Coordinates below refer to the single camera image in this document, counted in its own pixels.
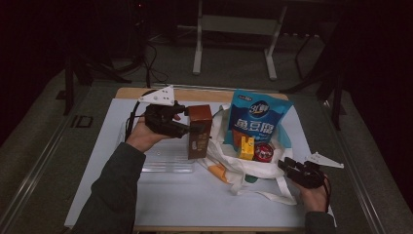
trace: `blue plastic package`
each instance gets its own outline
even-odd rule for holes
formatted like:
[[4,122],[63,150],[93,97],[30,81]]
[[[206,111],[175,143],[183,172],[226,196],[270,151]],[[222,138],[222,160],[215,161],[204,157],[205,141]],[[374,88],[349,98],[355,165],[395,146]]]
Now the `blue plastic package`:
[[235,150],[242,136],[253,137],[255,144],[268,143],[291,106],[289,100],[235,90],[224,143],[232,144]]

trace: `forearm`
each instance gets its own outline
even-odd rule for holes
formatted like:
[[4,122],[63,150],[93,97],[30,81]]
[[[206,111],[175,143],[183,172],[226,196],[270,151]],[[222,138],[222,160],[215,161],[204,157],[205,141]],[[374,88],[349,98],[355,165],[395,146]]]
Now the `forearm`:
[[306,234],[334,234],[334,218],[324,212],[306,213]]
[[131,233],[136,184],[145,155],[121,143],[92,185],[92,194],[73,227],[73,233]]

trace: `white desk leg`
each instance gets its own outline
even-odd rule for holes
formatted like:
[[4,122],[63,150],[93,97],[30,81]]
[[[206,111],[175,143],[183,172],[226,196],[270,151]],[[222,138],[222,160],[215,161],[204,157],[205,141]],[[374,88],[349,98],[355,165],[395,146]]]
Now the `white desk leg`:
[[203,59],[203,0],[198,1],[198,26],[197,26],[197,48],[195,49],[194,75],[201,74],[201,61]]
[[273,51],[274,51],[274,48],[276,47],[277,40],[279,39],[279,36],[280,36],[280,31],[282,29],[282,21],[285,16],[285,12],[286,12],[286,5],[282,7],[282,13],[280,14],[280,18],[279,18],[279,21],[277,22],[276,28],[274,29],[274,34],[273,34],[273,39],[271,40],[271,45],[268,49],[264,50],[265,60],[267,61],[268,75],[270,77],[270,80],[272,81],[277,79],[276,68],[274,66],[274,61],[273,61]]

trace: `cardboard box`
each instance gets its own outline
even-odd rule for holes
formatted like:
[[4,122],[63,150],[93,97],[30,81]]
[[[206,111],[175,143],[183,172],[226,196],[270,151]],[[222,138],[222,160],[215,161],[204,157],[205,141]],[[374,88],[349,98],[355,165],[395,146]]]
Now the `cardboard box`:
[[189,136],[188,159],[205,158],[209,142],[212,114],[206,105],[188,106]]

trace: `white tote bag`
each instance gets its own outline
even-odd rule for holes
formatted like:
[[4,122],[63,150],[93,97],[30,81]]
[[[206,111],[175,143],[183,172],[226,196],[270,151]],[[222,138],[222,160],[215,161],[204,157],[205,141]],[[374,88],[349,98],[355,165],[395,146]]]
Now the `white tote bag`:
[[[227,123],[229,110],[229,104],[221,105],[220,110],[214,115],[206,157],[199,159],[198,162],[222,181],[232,184],[231,192],[234,195],[252,192],[261,194],[274,202],[296,205],[297,202],[286,185],[284,172],[277,165],[278,160],[283,157],[292,158],[291,144],[282,126],[278,126],[271,139],[271,144],[276,148],[271,163],[239,159],[232,145],[223,144],[226,126],[222,123]],[[276,180],[281,195],[248,190],[250,183],[245,181],[247,175],[255,176],[258,179]]]

